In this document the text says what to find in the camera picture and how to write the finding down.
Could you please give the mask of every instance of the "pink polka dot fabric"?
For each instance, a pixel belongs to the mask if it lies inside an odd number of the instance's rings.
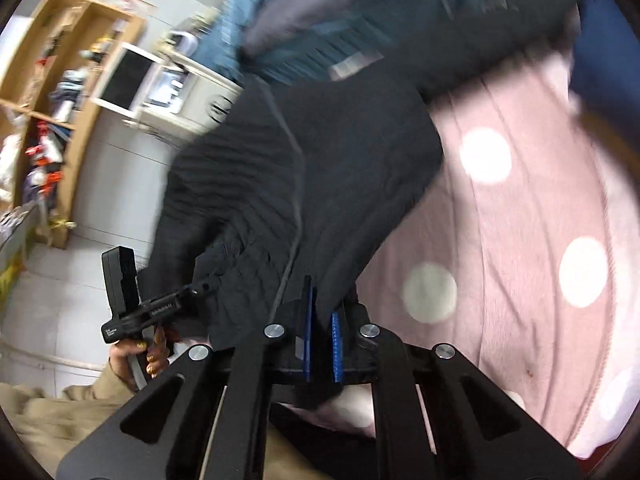
[[[559,55],[520,60],[433,107],[443,171],[358,294],[405,342],[455,345],[585,458],[640,397],[640,215],[567,78]]]

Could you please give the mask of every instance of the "black garment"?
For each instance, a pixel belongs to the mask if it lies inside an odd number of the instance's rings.
[[[309,274],[327,326],[442,163],[423,101],[556,34],[576,0],[507,1],[425,31],[345,81],[249,80],[225,123],[174,160],[145,295],[215,273],[220,286],[198,312],[222,349],[268,320],[285,282],[282,299],[299,298]]]

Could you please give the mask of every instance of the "white cable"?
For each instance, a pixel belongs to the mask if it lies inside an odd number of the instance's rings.
[[[54,365],[69,366],[71,368],[81,368],[82,370],[92,370],[94,372],[101,372],[104,370],[104,365],[94,365],[91,363],[83,363],[80,361],[73,361],[71,359],[63,359],[62,357],[56,357],[53,355],[42,355],[21,348],[16,348],[12,344],[8,343],[2,336],[0,336],[0,348],[7,349],[9,353],[14,352],[16,354],[24,355],[37,361],[43,361]]]

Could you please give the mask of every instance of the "khaki jacket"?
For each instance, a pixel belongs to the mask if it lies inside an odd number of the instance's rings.
[[[47,397],[40,388],[0,383],[2,410],[31,454],[52,476],[62,457],[132,396],[109,366],[92,386],[70,386],[60,399]],[[267,435],[264,478],[330,480],[273,428]]]

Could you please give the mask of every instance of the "blue fabric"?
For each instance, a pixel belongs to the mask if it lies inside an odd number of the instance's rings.
[[[202,38],[193,59],[242,84],[243,72],[269,81],[325,80],[328,69],[345,58],[397,43],[447,16],[442,0],[361,0],[336,20],[321,23],[292,41],[242,65],[244,28],[264,0],[225,0],[211,33]],[[481,10],[504,0],[446,0],[452,12]]]
[[[614,0],[587,0],[570,89],[640,152],[640,41]]]

